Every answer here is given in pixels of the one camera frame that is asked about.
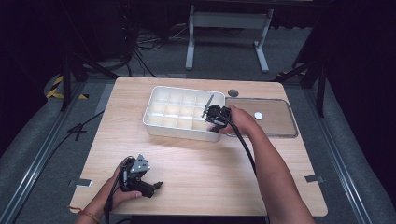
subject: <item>metal stand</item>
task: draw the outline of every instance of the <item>metal stand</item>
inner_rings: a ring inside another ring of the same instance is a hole
[[[326,68],[323,62],[311,62],[303,64],[294,68],[288,73],[280,73],[279,76],[271,80],[272,82],[283,82],[291,77],[297,76],[306,70],[305,76],[300,81],[300,85],[304,89],[311,89],[318,79],[318,92],[317,92],[317,110],[319,115],[323,118],[323,100],[324,90],[326,87]]]
[[[264,73],[269,71],[267,61],[262,51],[265,37],[271,23],[273,10],[267,14],[244,14],[244,13],[218,13],[218,12],[195,12],[194,6],[190,6],[189,21],[189,46],[187,48],[186,69],[191,70],[194,59],[194,28],[195,27],[223,27],[261,29],[262,35],[259,41],[254,42],[254,48]]]
[[[72,55],[67,55],[64,57],[64,103],[62,105],[61,111],[65,111],[71,102],[72,85],[71,85],[71,73],[73,73],[77,82],[85,82],[88,79],[88,74],[83,67],[83,64],[87,64],[95,70],[103,73],[107,77],[112,79],[117,79],[119,76],[108,71],[103,66],[95,63],[82,55],[73,53]]]

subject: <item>dark background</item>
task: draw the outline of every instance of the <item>dark background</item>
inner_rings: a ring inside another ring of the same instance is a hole
[[[346,1],[340,8],[322,13],[320,19],[317,11],[278,10],[272,25],[315,26],[297,62],[325,59],[328,79],[346,119],[395,204],[395,7],[366,0]],[[142,27],[166,36],[169,27],[187,22],[188,10],[186,6],[139,6],[136,13]],[[79,52],[98,62],[125,54],[118,27],[115,2],[1,1],[1,154],[46,103],[44,87],[59,73],[64,55]]]

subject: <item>yellow tape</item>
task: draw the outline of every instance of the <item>yellow tape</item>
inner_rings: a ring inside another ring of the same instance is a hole
[[[57,93],[56,89],[58,89],[59,84],[61,84],[61,82],[64,80],[64,76],[59,75],[55,81],[52,84],[52,87],[49,90],[49,93],[47,93],[47,98],[60,98],[63,99],[64,95],[62,93]],[[89,94],[81,94],[78,99],[80,100],[88,100],[88,98],[90,98]]]

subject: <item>person's right hand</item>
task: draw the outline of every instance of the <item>person's right hand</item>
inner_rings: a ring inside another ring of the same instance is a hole
[[[237,108],[234,105],[230,105],[229,108],[231,109],[232,122],[242,135],[248,135],[249,130],[258,126],[256,120],[244,109]],[[227,125],[227,127],[220,129],[219,132],[222,134],[234,133],[233,127],[231,127],[230,124]]]

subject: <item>wooden table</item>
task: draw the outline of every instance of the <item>wooden table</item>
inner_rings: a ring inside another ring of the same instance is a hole
[[[151,169],[142,180],[163,181],[152,198],[123,203],[116,214],[265,216],[255,175],[246,151],[237,138],[223,135],[217,143],[150,135],[143,116],[156,86],[187,89],[239,91],[239,97],[282,99],[281,84],[204,79],[120,77],[108,101],[81,178],[91,179],[89,188],[77,187],[72,206],[85,207],[127,156],[143,154]],[[297,188],[314,217],[327,214],[318,182],[305,176],[314,171],[303,139],[270,138],[289,166]]]

